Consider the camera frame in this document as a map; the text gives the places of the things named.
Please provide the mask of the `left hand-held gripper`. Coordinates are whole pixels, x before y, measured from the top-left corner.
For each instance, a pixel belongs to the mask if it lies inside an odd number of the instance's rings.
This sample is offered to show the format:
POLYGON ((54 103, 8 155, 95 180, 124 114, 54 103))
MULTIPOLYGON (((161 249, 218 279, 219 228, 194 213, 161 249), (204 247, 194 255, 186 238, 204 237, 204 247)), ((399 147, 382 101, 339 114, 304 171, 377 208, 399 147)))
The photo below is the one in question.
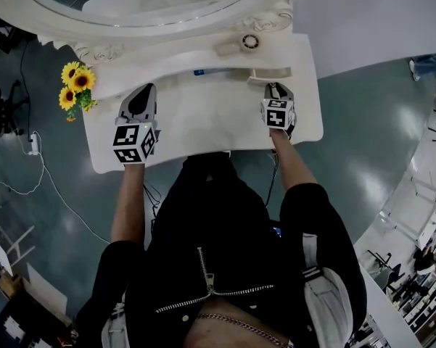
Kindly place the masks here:
POLYGON ((154 154, 160 130, 154 120, 157 109, 157 90, 148 83, 127 96, 120 105, 115 121, 113 151, 121 164, 145 164, 154 154))

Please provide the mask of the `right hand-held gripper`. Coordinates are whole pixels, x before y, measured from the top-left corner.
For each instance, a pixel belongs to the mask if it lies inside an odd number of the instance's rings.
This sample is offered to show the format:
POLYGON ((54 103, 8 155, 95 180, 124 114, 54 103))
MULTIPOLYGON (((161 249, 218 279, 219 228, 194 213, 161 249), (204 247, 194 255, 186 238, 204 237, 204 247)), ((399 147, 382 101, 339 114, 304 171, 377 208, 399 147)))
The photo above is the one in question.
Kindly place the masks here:
POLYGON ((282 83, 268 83, 260 103, 263 122, 270 129, 284 131, 291 138, 297 115, 293 92, 282 83))

